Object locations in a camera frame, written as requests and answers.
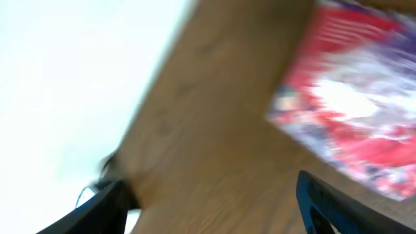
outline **food wrapper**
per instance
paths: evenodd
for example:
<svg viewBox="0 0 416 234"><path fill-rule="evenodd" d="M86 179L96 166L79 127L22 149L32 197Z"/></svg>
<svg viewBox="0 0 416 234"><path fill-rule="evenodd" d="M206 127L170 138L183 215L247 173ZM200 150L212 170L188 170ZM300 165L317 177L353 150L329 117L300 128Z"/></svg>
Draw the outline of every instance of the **food wrapper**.
<svg viewBox="0 0 416 234"><path fill-rule="evenodd" d="M321 2L268 119L352 179L395 200L416 193L416 26Z"/></svg>

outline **wooden table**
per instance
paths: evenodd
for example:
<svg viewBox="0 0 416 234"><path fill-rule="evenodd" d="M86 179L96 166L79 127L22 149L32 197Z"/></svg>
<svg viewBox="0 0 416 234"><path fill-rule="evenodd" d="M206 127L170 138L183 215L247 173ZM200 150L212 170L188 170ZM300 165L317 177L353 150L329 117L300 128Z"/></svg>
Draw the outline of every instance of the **wooden table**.
<svg viewBox="0 0 416 234"><path fill-rule="evenodd" d="M133 233L305 233L299 170L416 227L415 199L363 188L265 120L311 5L199 3L118 152L144 206Z"/></svg>

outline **plastic package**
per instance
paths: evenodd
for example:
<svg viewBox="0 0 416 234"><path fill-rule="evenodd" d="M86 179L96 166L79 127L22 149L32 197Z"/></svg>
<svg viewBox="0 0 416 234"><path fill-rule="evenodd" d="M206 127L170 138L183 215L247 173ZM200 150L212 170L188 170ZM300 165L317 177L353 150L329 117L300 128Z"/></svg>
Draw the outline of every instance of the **plastic package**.
<svg viewBox="0 0 416 234"><path fill-rule="evenodd" d="M268 119L352 179L396 200L416 193L416 27L325 1Z"/></svg>

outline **snack bag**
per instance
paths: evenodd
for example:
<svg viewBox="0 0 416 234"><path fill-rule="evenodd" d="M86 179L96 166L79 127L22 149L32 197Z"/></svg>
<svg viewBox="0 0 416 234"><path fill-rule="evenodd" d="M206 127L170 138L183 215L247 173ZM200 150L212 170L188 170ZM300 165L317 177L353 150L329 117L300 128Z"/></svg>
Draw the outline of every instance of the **snack bag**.
<svg viewBox="0 0 416 234"><path fill-rule="evenodd" d="M415 29L404 16L321 3L268 119L371 189L415 194Z"/></svg>

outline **white wall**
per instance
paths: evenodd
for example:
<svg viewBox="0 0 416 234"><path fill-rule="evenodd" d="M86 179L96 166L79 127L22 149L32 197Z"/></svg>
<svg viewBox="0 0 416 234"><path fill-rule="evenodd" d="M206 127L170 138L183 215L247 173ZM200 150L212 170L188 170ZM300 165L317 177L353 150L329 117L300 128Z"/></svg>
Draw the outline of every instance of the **white wall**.
<svg viewBox="0 0 416 234"><path fill-rule="evenodd" d="M70 212L192 0L0 0L0 233Z"/></svg>

